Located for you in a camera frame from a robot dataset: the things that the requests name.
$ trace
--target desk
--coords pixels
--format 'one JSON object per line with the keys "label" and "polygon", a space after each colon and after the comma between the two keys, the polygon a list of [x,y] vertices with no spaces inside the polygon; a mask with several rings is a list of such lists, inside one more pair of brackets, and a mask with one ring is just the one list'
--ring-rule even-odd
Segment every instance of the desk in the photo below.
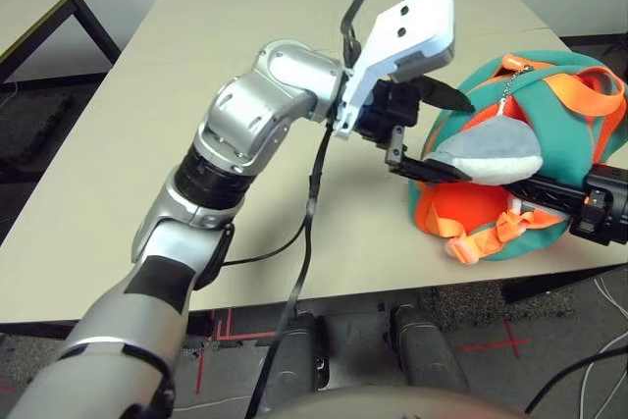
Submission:
{"label": "desk", "polygon": [[[130,269],[131,240],[166,175],[189,147],[217,89],[247,71],[276,38],[340,57],[339,24],[351,0],[157,0],[81,115],[0,247],[0,322],[79,318]],[[367,0],[357,34],[398,0]],[[456,57],[434,77],[459,84],[486,61],[521,49],[565,49],[521,0],[455,0]],[[419,152],[438,111],[424,106],[407,134]],[[235,219],[229,258],[274,249],[303,216],[307,176],[323,127],[296,123]],[[614,164],[628,165],[627,149]],[[334,139],[314,223],[303,297],[457,284],[607,266],[625,247],[565,236],[506,262],[462,266],[444,241],[407,216],[407,181],[353,136]],[[225,268],[191,309],[283,301],[302,243],[281,256]]]}
{"label": "desk", "polygon": [[[70,15],[114,64],[120,49],[83,0],[0,0],[0,84]],[[2,161],[0,174],[0,183],[36,182],[41,177]]]}

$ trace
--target table leg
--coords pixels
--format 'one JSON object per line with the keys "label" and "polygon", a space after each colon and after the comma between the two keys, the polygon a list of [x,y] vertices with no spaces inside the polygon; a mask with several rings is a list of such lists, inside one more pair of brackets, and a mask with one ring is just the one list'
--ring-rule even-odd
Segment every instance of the table leg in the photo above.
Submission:
{"label": "table leg", "polygon": [[2,60],[0,62],[0,83],[4,82],[60,24],[73,14],[75,9],[74,4],[64,3]]}
{"label": "table leg", "polygon": [[84,0],[70,0],[76,7],[75,18],[96,43],[111,64],[115,64],[120,56],[120,48],[114,42],[107,30],[91,12]]}

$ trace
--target plastic buckle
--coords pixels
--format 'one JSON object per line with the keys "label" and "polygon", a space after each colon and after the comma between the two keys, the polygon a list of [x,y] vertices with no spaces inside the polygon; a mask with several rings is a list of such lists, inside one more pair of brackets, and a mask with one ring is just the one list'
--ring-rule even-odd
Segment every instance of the plastic buckle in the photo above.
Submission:
{"label": "plastic buckle", "polygon": [[480,262],[480,257],[469,245],[469,243],[460,237],[452,237],[445,245],[447,254],[455,257],[464,265],[473,265]]}
{"label": "plastic buckle", "polygon": [[495,224],[497,238],[501,242],[516,239],[526,232],[524,223],[513,213],[501,213]]}

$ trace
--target red tape mark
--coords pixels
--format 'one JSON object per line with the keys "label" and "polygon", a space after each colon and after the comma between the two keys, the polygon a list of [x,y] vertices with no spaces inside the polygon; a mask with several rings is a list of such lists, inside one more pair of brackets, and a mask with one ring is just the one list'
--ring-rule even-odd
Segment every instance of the red tape mark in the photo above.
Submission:
{"label": "red tape mark", "polygon": [[508,339],[510,340],[510,344],[512,345],[512,353],[514,353],[514,358],[517,360],[521,358],[519,356],[519,349],[517,348],[517,343],[514,334],[512,333],[512,327],[510,326],[510,321],[507,319],[503,320],[503,325],[506,327],[506,333],[508,334]]}
{"label": "red tape mark", "polygon": [[471,345],[463,345],[459,347],[457,350],[459,352],[474,352],[477,350],[486,350],[488,348],[499,348],[499,347],[512,347],[512,353],[516,359],[521,358],[519,355],[519,349],[517,345],[521,345],[524,343],[530,343],[528,338],[517,339],[512,333],[512,327],[510,326],[510,321],[507,319],[503,320],[503,325],[506,327],[506,333],[508,334],[508,340],[499,340],[497,342],[490,343],[476,343]]}
{"label": "red tape mark", "polygon": [[[514,343],[515,344],[530,343],[530,340],[529,339],[516,339]],[[477,350],[486,350],[488,348],[510,347],[512,345],[513,345],[513,342],[510,340],[501,340],[499,342],[475,343],[471,345],[463,345],[462,347],[459,347],[457,350],[460,352],[475,352]]]}
{"label": "red tape mark", "polygon": [[266,333],[250,333],[250,334],[232,334],[232,308],[227,311],[227,323],[225,327],[225,333],[221,334],[223,330],[223,320],[218,320],[218,326],[216,329],[215,340],[251,340],[259,338],[271,338],[275,335],[274,332]]}
{"label": "red tape mark", "polygon": [[200,386],[203,383],[203,366],[205,365],[205,348],[201,348],[198,356],[198,370],[196,371],[196,394],[200,393]]}

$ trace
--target white casing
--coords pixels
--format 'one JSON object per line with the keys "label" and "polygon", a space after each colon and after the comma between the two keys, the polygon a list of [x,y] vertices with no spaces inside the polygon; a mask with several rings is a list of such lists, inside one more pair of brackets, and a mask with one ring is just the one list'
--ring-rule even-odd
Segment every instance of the white casing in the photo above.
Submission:
{"label": "white casing", "polygon": [[452,42],[453,0],[402,0],[381,13],[353,70],[348,72],[335,135],[348,138],[379,78],[401,73],[405,65],[421,71],[420,74],[442,67],[450,57],[444,63],[433,60],[445,53]]}

